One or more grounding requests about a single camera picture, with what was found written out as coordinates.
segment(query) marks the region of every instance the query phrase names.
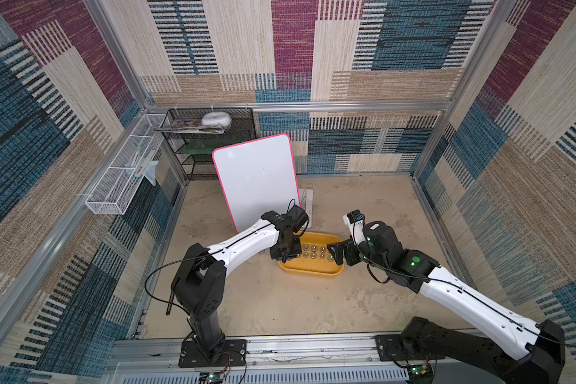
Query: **aluminum frame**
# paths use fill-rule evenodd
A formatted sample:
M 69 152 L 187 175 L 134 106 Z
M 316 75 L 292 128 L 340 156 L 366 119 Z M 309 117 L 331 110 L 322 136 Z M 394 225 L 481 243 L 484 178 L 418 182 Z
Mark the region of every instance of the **aluminum frame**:
M 184 204 L 185 194 L 188 190 L 187 186 L 182 186 L 177 194 L 177 198 L 175 199 L 175 205 L 171 211 L 171 216 L 169 217 L 169 221 L 166 224 L 166 229 L 164 230 L 164 234 L 162 235 L 162 239 L 160 241 L 160 247 L 158 249 L 158 253 L 156 254 L 156 258 L 152 263 L 151 270 L 158 268 L 164 262 L 164 258 L 166 257 L 166 252 L 169 249 L 169 245 L 171 243 L 171 238 L 173 231 L 175 230 L 175 225 L 177 225 L 177 219 L 179 218 L 179 214 L 181 213 L 181 208 Z M 155 287 L 156 282 L 158 281 L 159 273 L 155 273 L 149 279 L 149 285 Z M 142 297 L 139 299 L 139 303 L 137 304 L 136 310 L 134 311 L 134 315 L 132 316 L 132 321 L 130 322 L 130 326 L 128 327 L 128 334 L 130 338 L 135 338 L 137 332 L 137 328 L 139 326 L 139 322 L 141 317 L 143 316 L 143 311 L 149 308 L 149 303 L 151 303 L 152 298 L 143 292 Z
M 115 155 L 122 147 L 123 143 L 128 139 L 130 133 L 138 125 L 139 121 L 143 118 L 141 112 L 132 120 L 130 125 L 124 130 L 122 135 L 118 138 L 115 144 L 111 147 L 111 150 L 105 155 L 102 163 L 96 168 L 96 171 L 92 174 L 92 177 L 85 183 L 81 191 L 75 196 L 72 203 L 64 211 L 54 228 L 46 236 L 45 240 L 38 247 L 38 250 L 32 255 L 26 266 L 21 270 L 19 275 L 15 278 L 13 284 L 8 288 L 7 292 L 0 299 L 0 345 L 10 332 L 10 329 L 15 324 L 17 319 L 20 317 L 21 313 L 25 309 L 29 300 L 38 291 L 42 281 L 44 280 L 46 274 L 51 269 L 54 261 L 61 255 L 62 251 L 68 245 L 70 239 L 75 234 L 77 228 L 85 216 L 90 213 L 89 209 L 85 205 L 85 200 L 88 194 L 92 191 L 93 187 L 100 180 L 100 177 L 104 173 L 104 170 L 111 164 Z M 185 184 L 185 176 L 183 172 L 177 172 L 177 177 Z M 180 192 L 182 201 L 185 195 L 185 188 L 182 188 Z M 173 208 L 171 213 L 171 219 L 176 221 L 176 217 L 179 215 L 181 205 L 176 203 L 176 208 Z M 163 252 L 166 253 L 168 247 L 168 242 L 170 241 L 170 234 L 168 233 L 169 228 L 164 233 Z M 166 245 L 164 244 L 164 238 L 168 236 L 166 240 Z
M 124 52 L 122 44 L 115 34 L 114 24 L 108 12 L 105 10 L 102 0 L 84 0 L 84 4 L 90 12 L 98 31 L 100 31 L 102 39 L 105 44 L 107 44 L 108 51 L 111 53 L 111 56 L 113 56 L 113 60 L 122 73 L 134 100 L 139 105 L 139 109 L 146 109 L 146 107 L 152 103 L 152 100 L 147 95 L 145 86 L 139 80 L 139 76 L 134 72 L 132 64 Z
M 439 221 L 437 220 L 437 216 L 431 208 L 431 205 L 427 201 L 426 196 L 424 195 L 424 191 L 418 180 L 412 179 L 412 188 L 414 188 L 414 192 L 416 193 L 416 197 L 418 197 L 418 202 L 422 206 L 422 210 L 424 211 L 424 215 L 427 216 L 427 220 L 429 221 L 429 225 L 433 230 L 433 234 L 437 239 L 437 243 L 439 244 L 446 261 L 448 262 L 448 269 L 452 274 L 458 277 L 460 280 L 465 281 L 465 275 L 463 271 L 459 268 L 459 265 L 456 261 L 456 257 L 452 251 L 452 249 L 448 246 L 450 243 L 449 239 L 446 238 L 442 227 L 440 226 Z
M 507 20 L 508 16 L 512 12 L 516 0 L 499 0 L 499 4 L 492 10 L 488 26 L 480 32 L 482 40 L 476 46 L 473 56 L 469 60 L 465 73 L 459 79 L 456 88 L 454 89 L 452 95 L 452 103 L 446 112 L 437 119 L 435 126 L 433 127 L 433 132 L 431 133 L 427 143 L 422 148 L 422 152 L 416 161 L 416 166 L 414 167 L 414 176 L 419 178 L 422 171 L 429 161 L 433 151 L 435 150 L 437 143 L 439 142 L 448 121 L 450 120 L 452 114 L 454 113 L 454 108 L 456 107 L 456 102 L 465 96 L 465 92 L 468 89 L 469 84 L 471 84 L 478 68 L 482 65 L 484 61 L 484 56 L 486 52 L 490 49 L 492 42 L 499 33 L 499 28 Z
M 323 111 L 405 111 L 446 110 L 449 99 L 371 100 L 371 101 L 302 101 L 285 103 L 177 103 L 149 106 L 149 113 L 166 113 L 177 108 L 252 108 L 254 112 L 323 112 Z
M 460 329 L 459 331 L 482 336 L 482 333 L 477 329 Z M 345 372 L 345 370 L 397 369 L 397 365 L 394 363 L 380 361 L 375 336 L 381 334 L 400 334 L 400 332 L 245 336 L 228 337 L 227 339 L 246 339 L 247 372 L 253 373 L 254 376 L 259 376 L 259 373 L 307 372 L 312 369 L 325 369 L 327 372 L 337 373 Z M 162 373 L 189 377 L 188 373 L 210 371 L 210 368 L 182 369 L 178 367 L 182 340 L 116 341 L 101 383 L 136 382 L 136 380 L 133 381 L 134 378 L 152 380 L 152 377 L 162 377 Z M 411 364 L 418 363 L 424 363 L 424 361 L 411 361 Z M 437 364 L 440 364 L 440 367 L 447 366 L 451 371 L 461 369 L 461 367 L 469 367 L 450 358 L 438 360 Z M 243 367 L 234 367 L 231 372 L 234 371 L 240 376 L 243 370 Z M 314 381 L 316 383 L 324 382 L 319 379 Z M 266 382 L 266 380 L 260 380 L 259 377 L 257 382 Z

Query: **metal bracket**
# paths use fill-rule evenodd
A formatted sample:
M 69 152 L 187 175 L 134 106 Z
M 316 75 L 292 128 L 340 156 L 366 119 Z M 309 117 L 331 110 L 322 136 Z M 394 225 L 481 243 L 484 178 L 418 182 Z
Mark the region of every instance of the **metal bracket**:
M 196 342 L 185 339 L 181 343 L 181 354 L 179 355 L 180 368 L 202 368 L 202 367 L 222 367 L 228 364 L 230 356 L 231 367 L 242 367 L 246 364 L 245 354 L 247 351 L 247 341 L 245 339 L 232 339 L 224 342 L 224 352 L 217 361 L 208 361 L 199 352 Z
M 380 361 L 404 361 L 404 360 L 441 360 L 444 355 L 427 355 L 417 352 L 414 356 L 407 356 L 403 348 L 403 337 L 401 335 L 376 335 L 375 346 L 380 356 Z

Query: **whiteboard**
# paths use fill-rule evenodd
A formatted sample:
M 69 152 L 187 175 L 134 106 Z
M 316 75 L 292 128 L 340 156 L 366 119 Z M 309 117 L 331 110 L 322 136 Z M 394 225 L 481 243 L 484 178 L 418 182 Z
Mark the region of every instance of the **whiteboard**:
M 290 137 L 276 134 L 218 148 L 212 154 L 226 204 L 238 232 L 268 211 L 300 205 Z

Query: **vent grille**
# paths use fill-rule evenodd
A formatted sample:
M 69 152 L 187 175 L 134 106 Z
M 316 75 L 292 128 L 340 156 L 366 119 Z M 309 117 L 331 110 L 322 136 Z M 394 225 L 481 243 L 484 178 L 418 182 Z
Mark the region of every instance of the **vent grille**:
M 228 375 L 225 384 L 238 384 L 243 371 Z M 139 373 L 124 375 L 123 384 L 198 384 L 199 372 Z M 326 367 L 302 369 L 257 369 L 248 372 L 242 384 L 331 384 L 331 383 L 405 383 L 409 379 L 405 369 L 378 367 Z

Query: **beige floor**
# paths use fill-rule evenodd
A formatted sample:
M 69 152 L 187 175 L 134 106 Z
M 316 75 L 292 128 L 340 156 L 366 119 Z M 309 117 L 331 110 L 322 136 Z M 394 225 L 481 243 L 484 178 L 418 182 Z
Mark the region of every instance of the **beige floor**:
M 341 217 L 359 209 L 366 221 L 392 226 L 404 248 L 415 248 L 447 266 L 407 176 L 351 176 L 299 179 L 314 190 L 313 232 L 348 238 Z M 236 233 L 218 181 L 194 181 L 164 262 L 184 257 L 190 245 L 207 246 Z M 162 270 L 155 295 L 167 299 L 177 265 Z M 382 271 L 374 271 L 380 278 Z M 186 314 L 152 301 L 144 338 L 184 337 Z M 379 284 L 365 265 L 345 267 L 334 279 L 289 275 L 268 251 L 240 265 L 226 280 L 220 325 L 227 335 L 398 331 L 413 316 L 450 328 L 471 328 L 443 306 L 392 282 Z

